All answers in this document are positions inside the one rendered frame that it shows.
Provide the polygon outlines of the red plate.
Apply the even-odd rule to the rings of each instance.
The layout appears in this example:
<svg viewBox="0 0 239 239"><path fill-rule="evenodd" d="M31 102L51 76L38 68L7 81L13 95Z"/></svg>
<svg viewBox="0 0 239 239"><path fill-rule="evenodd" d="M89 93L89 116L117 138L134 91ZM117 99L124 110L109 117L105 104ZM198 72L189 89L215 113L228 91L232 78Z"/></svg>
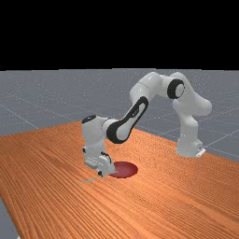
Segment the red plate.
<svg viewBox="0 0 239 239"><path fill-rule="evenodd" d="M127 178L138 172L138 167L131 162L114 162L115 172L111 176L115 178Z"/></svg>

